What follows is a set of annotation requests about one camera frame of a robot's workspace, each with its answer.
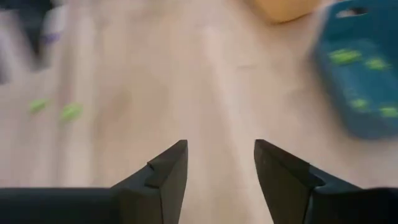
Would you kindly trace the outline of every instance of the blue plastic basket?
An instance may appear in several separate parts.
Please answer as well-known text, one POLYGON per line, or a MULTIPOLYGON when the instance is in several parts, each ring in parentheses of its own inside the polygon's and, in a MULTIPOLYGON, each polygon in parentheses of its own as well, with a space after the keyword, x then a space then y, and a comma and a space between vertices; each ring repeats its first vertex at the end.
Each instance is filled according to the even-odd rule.
POLYGON ((398 1, 352 0, 331 6, 313 56, 343 123, 360 138, 398 134, 397 43, 398 1), (340 16, 350 9, 364 13, 340 16), (338 64, 331 55, 341 49, 360 56, 338 64))

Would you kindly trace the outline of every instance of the green block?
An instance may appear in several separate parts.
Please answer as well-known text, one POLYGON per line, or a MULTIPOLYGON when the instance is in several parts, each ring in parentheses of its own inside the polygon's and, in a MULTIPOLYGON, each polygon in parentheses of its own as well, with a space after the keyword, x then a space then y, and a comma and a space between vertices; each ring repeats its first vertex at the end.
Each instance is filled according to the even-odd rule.
POLYGON ((364 99, 357 99, 351 102, 351 106, 359 111, 366 111, 368 108, 368 102, 364 99))
POLYGON ((62 121, 71 121, 73 119, 76 119, 81 115, 81 112, 83 111, 83 107, 79 105, 78 103, 71 103, 69 105, 66 105, 61 114, 61 120, 62 121))
POLYGON ((384 107, 380 108, 381 116, 385 118, 396 118, 398 117, 398 110, 395 107, 384 107))
POLYGON ((366 66, 372 70, 385 70, 389 68, 389 65, 381 58, 369 59, 368 61, 366 61, 366 66))
POLYGON ((341 49, 329 54, 331 61, 337 65, 346 65, 361 60, 361 53, 356 50, 341 49))
POLYGON ((48 100, 34 100, 33 102, 30 103, 29 105, 29 110, 31 113, 37 113, 39 111, 41 111, 42 109, 44 109, 47 104, 48 104, 48 100))

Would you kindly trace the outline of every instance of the wooden floor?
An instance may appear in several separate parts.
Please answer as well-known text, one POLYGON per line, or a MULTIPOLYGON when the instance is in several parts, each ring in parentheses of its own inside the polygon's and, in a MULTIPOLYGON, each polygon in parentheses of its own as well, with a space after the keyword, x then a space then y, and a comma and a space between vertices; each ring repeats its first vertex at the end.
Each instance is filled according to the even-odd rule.
POLYGON ((272 223, 257 138, 361 187, 398 186, 398 140, 347 135, 308 61, 323 7, 273 26, 243 0, 70 2, 69 57, 41 87, 0 87, 2 186, 111 186, 188 139, 180 223, 272 223), (32 116, 37 97, 55 103, 32 116), (71 101, 84 112, 62 124, 71 101))

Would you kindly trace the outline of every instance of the small green toy piece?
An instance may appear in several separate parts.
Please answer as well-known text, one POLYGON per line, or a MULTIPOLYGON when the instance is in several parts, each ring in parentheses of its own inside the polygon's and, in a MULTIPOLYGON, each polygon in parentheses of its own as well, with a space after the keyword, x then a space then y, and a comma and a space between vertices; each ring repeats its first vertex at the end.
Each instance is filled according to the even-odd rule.
POLYGON ((44 109, 48 105, 48 100, 41 99, 41 100, 34 100, 30 103, 29 110, 31 113, 37 113, 44 109))
POLYGON ((398 110, 395 107, 384 107, 380 108, 381 116, 385 118, 396 118, 398 117, 398 110))
POLYGON ((372 58, 366 62, 366 66, 372 70, 385 70, 389 65, 384 62, 381 58, 372 58))
POLYGON ((62 110, 61 120, 71 121, 73 119, 76 119, 82 111, 83 108, 78 103, 71 103, 69 105, 66 105, 62 110))
POLYGON ((366 111, 368 108, 368 102, 364 99, 357 99, 351 102, 351 106, 358 111, 366 111))
POLYGON ((341 49, 329 54, 331 61, 337 65, 347 65, 361 60, 361 53, 356 50, 341 49))

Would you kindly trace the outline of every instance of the teal bin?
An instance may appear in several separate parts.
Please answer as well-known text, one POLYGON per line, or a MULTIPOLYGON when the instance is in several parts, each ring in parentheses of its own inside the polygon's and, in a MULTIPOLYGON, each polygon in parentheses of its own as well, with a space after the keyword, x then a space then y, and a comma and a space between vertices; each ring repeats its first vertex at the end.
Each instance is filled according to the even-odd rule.
POLYGON ((365 139, 398 133, 398 1, 332 5, 313 59, 348 131, 365 139))

